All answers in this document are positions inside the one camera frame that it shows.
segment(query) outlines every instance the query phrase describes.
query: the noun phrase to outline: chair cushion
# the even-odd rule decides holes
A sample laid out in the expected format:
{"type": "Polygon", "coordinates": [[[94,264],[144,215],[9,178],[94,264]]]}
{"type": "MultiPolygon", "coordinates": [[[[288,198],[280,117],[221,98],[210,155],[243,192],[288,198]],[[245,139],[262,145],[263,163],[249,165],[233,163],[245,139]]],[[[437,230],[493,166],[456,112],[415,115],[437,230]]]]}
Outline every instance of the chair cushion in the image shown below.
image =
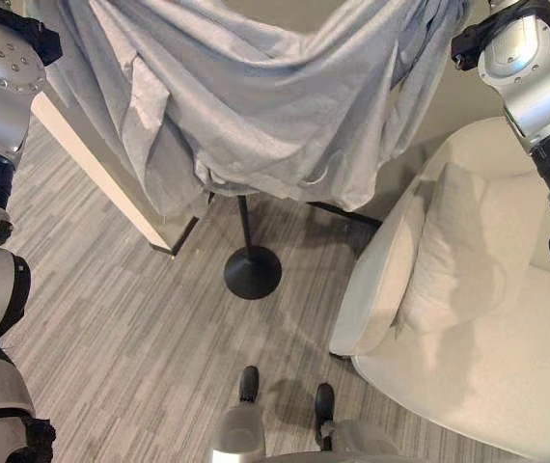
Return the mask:
{"type": "Polygon", "coordinates": [[[530,266],[509,313],[423,336],[396,331],[353,358],[370,384],[460,434],[550,459],[550,272],[530,266]]]}
{"type": "Polygon", "coordinates": [[[512,308],[547,208],[536,173],[485,179],[448,163],[400,319],[419,333],[512,308]]]}
{"type": "Polygon", "coordinates": [[[331,336],[331,352],[369,352],[391,327],[410,279],[432,188],[432,182],[411,185],[359,258],[331,336]]]}

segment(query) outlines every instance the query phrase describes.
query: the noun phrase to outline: black stand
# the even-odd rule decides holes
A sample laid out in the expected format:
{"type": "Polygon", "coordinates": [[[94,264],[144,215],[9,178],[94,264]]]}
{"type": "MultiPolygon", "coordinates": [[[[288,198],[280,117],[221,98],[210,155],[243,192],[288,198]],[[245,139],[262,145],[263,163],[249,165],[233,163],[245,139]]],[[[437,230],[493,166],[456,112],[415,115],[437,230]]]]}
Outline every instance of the black stand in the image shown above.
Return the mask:
{"type": "Polygon", "coordinates": [[[248,300],[262,299],[273,292],[282,279],[282,264],[270,249],[252,245],[247,197],[238,197],[238,210],[245,247],[234,252],[226,262],[224,280],[236,296],[248,300]]]}

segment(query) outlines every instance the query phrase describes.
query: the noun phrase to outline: metal pole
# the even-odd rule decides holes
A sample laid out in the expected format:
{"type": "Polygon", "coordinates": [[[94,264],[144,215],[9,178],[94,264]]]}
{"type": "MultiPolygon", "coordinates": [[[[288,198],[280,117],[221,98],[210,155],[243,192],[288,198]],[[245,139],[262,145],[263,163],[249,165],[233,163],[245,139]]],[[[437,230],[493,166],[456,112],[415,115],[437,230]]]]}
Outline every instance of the metal pole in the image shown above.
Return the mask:
{"type": "Polygon", "coordinates": [[[238,197],[238,211],[240,212],[240,220],[243,223],[243,234],[245,235],[245,248],[249,256],[252,248],[252,235],[249,230],[249,212],[247,211],[247,197],[238,197]]]}

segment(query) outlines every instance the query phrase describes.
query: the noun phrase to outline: white pillow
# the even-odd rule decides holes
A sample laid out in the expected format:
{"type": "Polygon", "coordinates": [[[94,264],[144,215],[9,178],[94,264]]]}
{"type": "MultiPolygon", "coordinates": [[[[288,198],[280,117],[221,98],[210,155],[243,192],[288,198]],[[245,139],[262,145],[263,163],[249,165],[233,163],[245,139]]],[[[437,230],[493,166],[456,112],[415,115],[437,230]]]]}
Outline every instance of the white pillow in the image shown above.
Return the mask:
{"type": "Polygon", "coordinates": [[[399,322],[428,333],[510,309],[535,249],[545,195],[535,172],[487,180],[448,163],[399,322]]]}
{"type": "Polygon", "coordinates": [[[329,350],[363,355],[393,324],[417,255],[433,182],[412,185],[354,266],[329,350]]]}

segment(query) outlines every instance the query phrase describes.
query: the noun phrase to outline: gray cloth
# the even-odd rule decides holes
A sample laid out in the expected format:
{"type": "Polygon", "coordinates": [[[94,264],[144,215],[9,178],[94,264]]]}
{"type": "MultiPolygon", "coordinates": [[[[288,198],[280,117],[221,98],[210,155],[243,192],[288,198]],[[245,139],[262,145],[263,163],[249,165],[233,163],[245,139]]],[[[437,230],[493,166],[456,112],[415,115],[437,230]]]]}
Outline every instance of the gray cloth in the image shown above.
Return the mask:
{"type": "Polygon", "coordinates": [[[310,35],[219,0],[27,7],[62,35],[53,87],[174,215],[205,189],[368,202],[421,122],[469,1],[347,0],[310,35]]]}

